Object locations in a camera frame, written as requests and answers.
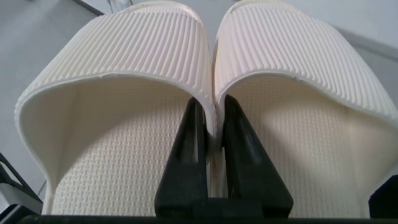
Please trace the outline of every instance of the slipper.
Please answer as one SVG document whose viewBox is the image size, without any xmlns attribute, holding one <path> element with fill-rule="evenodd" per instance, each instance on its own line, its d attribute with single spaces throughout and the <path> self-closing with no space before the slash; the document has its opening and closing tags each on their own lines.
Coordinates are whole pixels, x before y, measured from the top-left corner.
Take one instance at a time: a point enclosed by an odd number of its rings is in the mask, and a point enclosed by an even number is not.
<svg viewBox="0 0 398 224">
<path fill-rule="evenodd" d="M 217 132 L 201 20 L 170 1 L 84 26 L 23 92 L 17 128 L 47 179 L 43 214 L 154 215 L 187 102 Z"/>
<path fill-rule="evenodd" d="M 290 216 L 368 217 L 398 162 L 398 113 L 354 48 L 293 6 L 249 0 L 224 16 L 214 56 L 218 124 L 231 95 L 293 197 Z"/>
</svg>

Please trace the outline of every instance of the gray floor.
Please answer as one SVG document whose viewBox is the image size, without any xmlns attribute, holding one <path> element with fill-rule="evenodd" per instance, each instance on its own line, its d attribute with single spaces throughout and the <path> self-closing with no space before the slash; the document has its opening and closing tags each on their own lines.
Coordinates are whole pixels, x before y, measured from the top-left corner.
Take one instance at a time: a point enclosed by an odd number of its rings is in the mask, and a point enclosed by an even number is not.
<svg viewBox="0 0 398 224">
<path fill-rule="evenodd" d="M 41 197 L 44 175 L 19 139 L 14 106 L 28 84 L 94 17 L 72 0 L 0 2 L 0 152 Z"/>
</svg>

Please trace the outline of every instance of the textured insole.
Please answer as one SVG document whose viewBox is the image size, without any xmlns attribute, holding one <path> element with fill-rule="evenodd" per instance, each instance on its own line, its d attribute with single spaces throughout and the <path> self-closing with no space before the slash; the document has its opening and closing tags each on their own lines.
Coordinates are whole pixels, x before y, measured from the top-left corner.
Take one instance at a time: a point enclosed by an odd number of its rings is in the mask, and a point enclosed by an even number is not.
<svg viewBox="0 0 398 224">
<path fill-rule="evenodd" d="M 137 78 L 77 88 L 52 214 L 154 215 L 154 196 L 191 96 Z"/>
<path fill-rule="evenodd" d="M 292 194 L 291 217 L 359 217 L 346 107 L 281 77 L 248 79 L 229 94 Z"/>
</svg>

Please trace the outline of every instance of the cream slide sandal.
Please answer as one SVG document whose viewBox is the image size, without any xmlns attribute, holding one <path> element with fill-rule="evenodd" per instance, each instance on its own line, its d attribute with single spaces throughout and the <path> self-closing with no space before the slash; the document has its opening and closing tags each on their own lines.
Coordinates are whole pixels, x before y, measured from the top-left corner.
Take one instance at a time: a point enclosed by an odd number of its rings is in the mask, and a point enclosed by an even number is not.
<svg viewBox="0 0 398 224">
<path fill-rule="evenodd" d="M 93 19 L 16 106 L 47 179 L 43 214 L 154 215 L 191 97 L 215 137 L 212 86 L 206 33 L 187 6 L 154 1 Z"/>
<path fill-rule="evenodd" d="M 398 114 L 332 26 L 279 1 L 241 1 L 216 41 L 219 125 L 236 98 L 294 206 L 291 217 L 368 217 L 398 162 Z"/>
</svg>

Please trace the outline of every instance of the white surface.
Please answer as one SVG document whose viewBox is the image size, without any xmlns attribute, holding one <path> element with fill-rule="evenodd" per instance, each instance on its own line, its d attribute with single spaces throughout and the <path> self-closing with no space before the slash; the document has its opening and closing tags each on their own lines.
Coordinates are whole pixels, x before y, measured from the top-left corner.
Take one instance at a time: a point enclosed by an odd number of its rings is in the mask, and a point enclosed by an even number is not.
<svg viewBox="0 0 398 224">
<path fill-rule="evenodd" d="M 396 107 L 332 26 L 275 1 L 244 3 L 218 33 L 218 114 L 228 93 L 241 103 L 294 198 L 290 216 L 368 217 L 398 162 Z"/>
<path fill-rule="evenodd" d="M 387 90 L 395 106 L 398 106 L 398 60 L 382 57 L 360 47 L 356 47 L 355 50 L 377 75 L 377 78 Z"/>
<path fill-rule="evenodd" d="M 73 1 L 0 2 L 0 152 L 36 193 L 44 175 L 13 125 L 15 102 L 70 38 L 94 17 Z"/>
<path fill-rule="evenodd" d="M 83 0 L 99 11 L 110 14 L 107 0 Z M 132 0 L 133 4 L 144 2 Z M 215 38 L 222 15 L 234 0 L 179 0 L 190 6 L 203 19 L 212 41 Z M 398 1 L 395 0 L 285 0 L 310 16 L 342 28 L 362 38 L 394 48 L 390 52 L 398 57 Z"/>
<path fill-rule="evenodd" d="M 46 175 L 44 214 L 154 215 L 191 96 L 213 143 L 210 53 L 194 14 L 163 2 L 97 17 L 23 92 L 16 123 Z"/>
</svg>

